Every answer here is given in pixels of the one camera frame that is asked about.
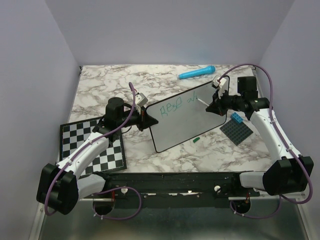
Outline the green whiteboard marker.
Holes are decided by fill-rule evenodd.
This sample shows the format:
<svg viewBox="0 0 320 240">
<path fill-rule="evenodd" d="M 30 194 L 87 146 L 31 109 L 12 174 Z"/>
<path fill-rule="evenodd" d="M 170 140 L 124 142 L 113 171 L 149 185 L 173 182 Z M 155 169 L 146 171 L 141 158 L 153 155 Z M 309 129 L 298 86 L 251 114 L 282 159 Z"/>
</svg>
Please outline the green whiteboard marker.
<svg viewBox="0 0 320 240">
<path fill-rule="evenodd" d="M 205 106 L 209 106 L 209 104 L 208 103 L 206 103 L 205 101 L 203 101 L 203 100 L 201 100 L 201 99 L 199 99 L 199 98 L 197 98 L 197 100 L 200 102 L 200 103 L 202 103 L 203 105 L 205 105 Z"/>
</svg>

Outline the black framed whiteboard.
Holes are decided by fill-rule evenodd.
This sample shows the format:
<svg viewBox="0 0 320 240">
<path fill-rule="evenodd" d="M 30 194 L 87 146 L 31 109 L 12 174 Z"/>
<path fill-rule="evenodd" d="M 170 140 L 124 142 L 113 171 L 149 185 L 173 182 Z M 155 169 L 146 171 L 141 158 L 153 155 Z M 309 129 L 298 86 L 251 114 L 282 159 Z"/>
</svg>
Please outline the black framed whiteboard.
<svg viewBox="0 0 320 240">
<path fill-rule="evenodd" d="M 150 127 L 150 133 L 157 153 L 161 153 L 187 140 L 223 125 L 226 115 L 207 112 L 215 89 L 211 82 L 198 85 L 166 99 L 150 104 L 146 113 L 158 120 Z"/>
</svg>

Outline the green marker cap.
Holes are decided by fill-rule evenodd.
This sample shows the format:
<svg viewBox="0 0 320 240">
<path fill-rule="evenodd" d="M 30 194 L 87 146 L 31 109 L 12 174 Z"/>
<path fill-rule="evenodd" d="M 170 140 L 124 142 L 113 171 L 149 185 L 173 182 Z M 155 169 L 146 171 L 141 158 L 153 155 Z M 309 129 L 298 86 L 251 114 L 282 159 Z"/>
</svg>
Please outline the green marker cap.
<svg viewBox="0 0 320 240">
<path fill-rule="evenodd" d="M 200 137 L 196 137 L 195 139 L 192 140 L 193 143 L 196 143 L 197 141 L 200 140 Z"/>
</svg>

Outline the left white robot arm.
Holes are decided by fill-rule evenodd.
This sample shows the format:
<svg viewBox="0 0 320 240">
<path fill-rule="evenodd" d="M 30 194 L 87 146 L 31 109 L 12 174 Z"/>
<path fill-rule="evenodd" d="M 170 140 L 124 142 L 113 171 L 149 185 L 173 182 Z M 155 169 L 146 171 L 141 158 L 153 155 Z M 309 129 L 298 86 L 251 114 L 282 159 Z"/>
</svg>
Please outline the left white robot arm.
<svg viewBox="0 0 320 240">
<path fill-rule="evenodd" d="M 134 96 L 132 104 L 120 97 L 110 98 L 105 114 L 84 143 L 58 164 L 48 163 L 43 167 L 36 200 L 44 204 L 46 215 L 51 215 L 49 208 L 67 215 L 82 198 L 95 193 L 101 198 L 110 194 L 111 185 L 101 173 L 85 178 L 80 176 L 101 152 L 121 136 L 122 128 L 137 126 L 143 131 L 158 124 L 158 120 L 147 114 L 147 102 L 141 93 Z"/>
</svg>

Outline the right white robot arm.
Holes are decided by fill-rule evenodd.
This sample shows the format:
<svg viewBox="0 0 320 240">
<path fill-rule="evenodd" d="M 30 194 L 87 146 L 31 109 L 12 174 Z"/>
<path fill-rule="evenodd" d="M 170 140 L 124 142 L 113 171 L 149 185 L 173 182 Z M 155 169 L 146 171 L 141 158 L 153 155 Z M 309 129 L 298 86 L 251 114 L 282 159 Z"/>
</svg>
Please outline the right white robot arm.
<svg viewBox="0 0 320 240">
<path fill-rule="evenodd" d="M 240 173 L 239 178 L 230 183 L 230 191 L 236 196 L 243 195 L 248 188 L 265 191 L 271 196 L 303 192 L 314 162 L 309 156 L 302 156 L 283 129 L 277 126 L 270 101 L 258 96 L 256 78 L 239 77 L 237 95 L 230 95 L 227 86 L 226 77 L 213 80 L 215 93 L 206 111 L 220 116 L 226 115 L 228 110 L 244 113 L 259 132 L 273 160 L 273 164 L 265 172 Z"/>
</svg>

